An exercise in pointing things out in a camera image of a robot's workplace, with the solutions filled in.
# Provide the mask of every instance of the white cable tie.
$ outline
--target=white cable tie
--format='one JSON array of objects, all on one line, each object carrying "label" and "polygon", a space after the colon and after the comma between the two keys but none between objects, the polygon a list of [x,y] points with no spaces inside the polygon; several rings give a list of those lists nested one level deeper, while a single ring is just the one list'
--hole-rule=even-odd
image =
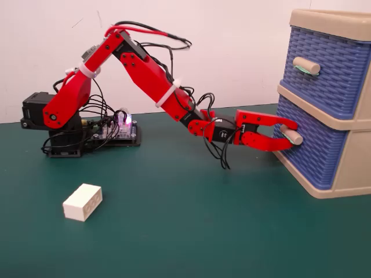
[{"label": "white cable tie", "polygon": [[92,72],[90,69],[86,67],[86,65],[83,62],[80,63],[79,70],[82,72],[82,74],[91,79],[97,77],[97,75],[100,73],[100,67],[97,69],[96,72]]},{"label": "white cable tie", "polygon": [[156,103],[156,107],[159,108],[171,96],[171,94],[175,91],[175,89],[180,87],[180,84],[181,84],[181,78],[175,79],[173,81],[173,84],[169,88],[169,90],[167,90],[167,92]]}]

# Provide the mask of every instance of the blue drawer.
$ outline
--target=blue drawer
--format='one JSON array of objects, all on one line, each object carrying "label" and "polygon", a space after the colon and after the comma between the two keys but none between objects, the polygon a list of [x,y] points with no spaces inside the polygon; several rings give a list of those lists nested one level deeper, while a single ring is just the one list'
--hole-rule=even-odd
[{"label": "blue drawer", "polygon": [[[302,57],[321,66],[318,76],[293,67]],[[371,42],[292,27],[281,85],[337,119],[352,119],[371,57]]]},{"label": "blue drawer", "polygon": [[[297,122],[297,132],[304,139],[282,154],[314,187],[330,189],[348,132],[327,127],[283,96],[279,97],[277,116]],[[279,127],[274,127],[275,138],[283,137]]]}]

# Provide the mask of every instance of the red robotic arm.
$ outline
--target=red robotic arm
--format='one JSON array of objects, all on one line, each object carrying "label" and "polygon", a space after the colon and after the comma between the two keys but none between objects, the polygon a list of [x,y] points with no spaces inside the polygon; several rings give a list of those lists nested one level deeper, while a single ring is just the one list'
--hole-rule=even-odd
[{"label": "red robotic arm", "polygon": [[[172,86],[166,78],[165,71],[131,40],[126,30],[170,36],[160,31],[112,26],[107,31],[103,43],[85,58],[75,74],[68,76],[70,78],[68,82],[66,78],[58,94],[45,106],[43,109],[45,125],[53,129],[61,128],[86,103],[90,95],[91,78],[111,54],[120,60],[133,82],[151,99],[157,103],[163,98]],[[242,110],[237,110],[235,118],[219,116],[214,111],[208,114],[207,111],[198,110],[191,97],[179,88],[175,89],[161,107],[175,121],[187,126],[189,132],[195,136],[205,136],[209,142],[247,145],[262,151],[278,151],[291,148],[293,145],[286,138],[271,138],[259,134],[257,132],[259,125],[272,126],[281,123],[290,129],[297,129],[297,123],[294,121],[274,115]]]}]

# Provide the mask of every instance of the drawer handle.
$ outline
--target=drawer handle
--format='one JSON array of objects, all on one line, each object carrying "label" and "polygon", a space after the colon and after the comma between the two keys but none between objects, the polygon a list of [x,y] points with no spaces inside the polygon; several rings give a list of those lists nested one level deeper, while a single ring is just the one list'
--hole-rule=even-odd
[{"label": "drawer handle", "polygon": [[302,57],[296,57],[292,64],[298,70],[305,72],[306,74],[318,75],[321,70],[321,66],[315,62],[304,59]]},{"label": "drawer handle", "polygon": [[289,129],[287,126],[280,126],[279,130],[293,145],[300,145],[303,142],[303,137],[295,130]]}]

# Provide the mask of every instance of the white building block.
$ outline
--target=white building block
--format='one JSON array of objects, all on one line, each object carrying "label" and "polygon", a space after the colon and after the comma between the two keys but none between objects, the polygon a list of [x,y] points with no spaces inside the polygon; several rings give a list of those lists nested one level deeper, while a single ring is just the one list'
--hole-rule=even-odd
[{"label": "white building block", "polygon": [[102,189],[100,186],[82,184],[63,202],[64,216],[78,221],[85,221],[102,200]]}]

